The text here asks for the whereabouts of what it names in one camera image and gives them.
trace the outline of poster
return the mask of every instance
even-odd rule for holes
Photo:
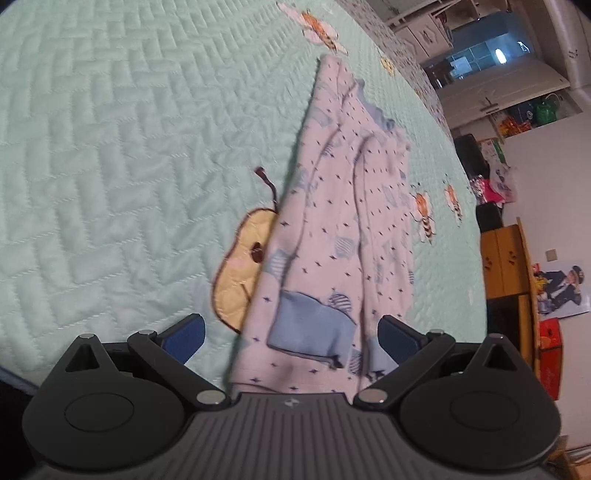
[[[533,266],[540,320],[564,318],[591,310],[591,288],[580,261],[555,260]]]

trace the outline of light switch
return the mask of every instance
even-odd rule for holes
[[[556,255],[555,248],[553,248],[552,250],[546,251],[546,261],[553,262],[554,260],[558,260],[558,255]]]

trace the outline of logo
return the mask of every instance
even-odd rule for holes
[[[296,408],[300,404],[300,401],[292,397],[289,400],[285,400],[283,404],[289,408]]]

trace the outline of bed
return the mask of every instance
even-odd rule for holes
[[[475,201],[425,74],[365,0],[296,6],[334,27],[413,144],[437,229],[414,231],[409,322],[481,341]],[[212,282],[247,212],[272,208],[254,170],[284,192],[325,52],[270,0],[18,0],[0,15],[0,367],[40,384],[83,332],[122,341],[199,312],[187,366],[224,386],[238,335]]]

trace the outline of plastic bag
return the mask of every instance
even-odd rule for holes
[[[495,202],[496,204],[504,202],[503,197],[491,189],[490,180],[484,178],[482,175],[478,175],[469,181],[478,205],[489,202]]]
[[[491,166],[491,189],[503,197],[506,203],[517,201],[513,175],[507,165],[498,160],[489,160]]]
[[[551,124],[552,122],[556,122],[556,107],[549,103],[542,103],[538,105],[535,109],[535,116],[538,120],[540,125]]]

